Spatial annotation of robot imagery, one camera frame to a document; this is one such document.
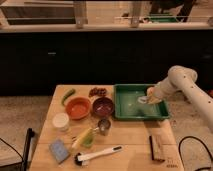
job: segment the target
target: green tray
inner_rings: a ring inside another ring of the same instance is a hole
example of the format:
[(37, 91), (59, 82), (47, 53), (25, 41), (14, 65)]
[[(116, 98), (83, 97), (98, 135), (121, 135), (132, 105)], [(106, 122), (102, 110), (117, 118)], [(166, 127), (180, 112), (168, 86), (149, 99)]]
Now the green tray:
[(178, 20), (170, 14), (150, 14), (150, 21), (154, 23), (177, 23)]
[(158, 104), (142, 104), (138, 97), (146, 95), (146, 90), (153, 84), (116, 84), (115, 118), (118, 120), (164, 120), (169, 118), (165, 101)]

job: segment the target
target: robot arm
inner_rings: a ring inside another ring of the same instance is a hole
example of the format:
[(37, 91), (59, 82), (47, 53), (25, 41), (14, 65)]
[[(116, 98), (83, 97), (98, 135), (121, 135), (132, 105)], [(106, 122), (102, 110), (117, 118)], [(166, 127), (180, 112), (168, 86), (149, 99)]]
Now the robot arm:
[(213, 99), (196, 84), (196, 71), (182, 66), (173, 66), (168, 77), (147, 91), (148, 103), (158, 103), (165, 97), (181, 90), (195, 106), (213, 133)]

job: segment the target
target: orange bowl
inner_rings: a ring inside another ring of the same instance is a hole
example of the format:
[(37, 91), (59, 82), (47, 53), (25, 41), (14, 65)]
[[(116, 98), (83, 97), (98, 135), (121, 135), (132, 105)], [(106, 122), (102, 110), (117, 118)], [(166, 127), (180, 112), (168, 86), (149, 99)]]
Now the orange bowl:
[(71, 119), (81, 119), (90, 112), (91, 103), (84, 97), (76, 97), (69, 101), (66, 106), (66, 112)]

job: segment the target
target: wire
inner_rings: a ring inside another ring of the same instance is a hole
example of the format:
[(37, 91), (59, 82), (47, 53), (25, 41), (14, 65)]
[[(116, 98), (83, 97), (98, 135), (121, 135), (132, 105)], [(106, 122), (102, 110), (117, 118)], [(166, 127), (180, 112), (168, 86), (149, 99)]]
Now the wire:
[(2, 138), (0, 138), (0, 140), (3, 142), (3, 143), (5, 143), (7, 146), (9, 146), (10, 148), (12, 148), (18, 155), (19, 155), (19, 157), (21, 158), (21, 162), (23, 162), (24, 160), (23, 160), (23, 157), (21, 156), (21, 154), (13, 147), (13, 146), (11, 146), (10, 144), (8, 144), (6, 141), (4, 141)]
[[(212, 156), (211, 152), (209, 151), (208, 147), (206, 146), (206, 144), (202, 140), (200, 140), (199, 138), (194, 137), (194, 136), (186, 136), (180, 141), (180, 143), (178, 145), (178, 151), (179, 151), (179, 154), (180, 154), (181, 161), (183, 162), (182, 154), (181, 154), (181, 145), (182, 145), (184, 140), (189, 139), (189, 138), (199, 141), (205, 147), (211, 162), (213, 162), (213, 156)], [(211, 167), (202, 167), (202, 168), (196, 169), (195, 171), (210, 170), (210, 169), (211, 169)]]

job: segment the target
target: wooden table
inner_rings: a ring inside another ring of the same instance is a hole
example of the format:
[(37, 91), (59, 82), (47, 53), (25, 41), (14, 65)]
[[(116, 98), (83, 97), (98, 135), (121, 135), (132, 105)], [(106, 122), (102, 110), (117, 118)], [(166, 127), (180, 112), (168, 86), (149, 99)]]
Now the wooden table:
[[(94, 87), (105, 87), (108, 90), (108, 97), (113, 99), (113, 86), (94, 86), (94, 85), (58, 85), (46, 120), (36, 147), (30, 171), (183, 171), (183, 165), (180, 160), (177, 145), (169, 120), (164, 121), (146, 121), (146, 122), (122, 122), (111, 118), (111, 129), (107, 136), (95, 135), (94, 144), (90, 149), (81, 147), (79, 151), (95, 152), (106, 147), (121, 145), (122, 151), (103, 156), (90, 161), (88, 166), (80, 167), (74, 164), (73, 155), (58, 165), (49, 151), (49, 145), (54, 140), (60, 138), (67, 148), (72, 144), (72, 137), (80, 132), (94, 126), (98, 118), (88, 116), (82, 120), (71, 120), (70, 128), (66, 132), (56, 130), (52, 125), (52, 119), (55, 114), (65, 112), (61, 105), (61, 99), (71, 88), (76, 89), (76, 93), (71, 98), (82, 96), (88, 97), (89, 90)], [(162, 136), (163, 148), (166, 161), (159, 163), (151, 160), (151, 151), (149, 144), (150, 134), (160, 134)]]

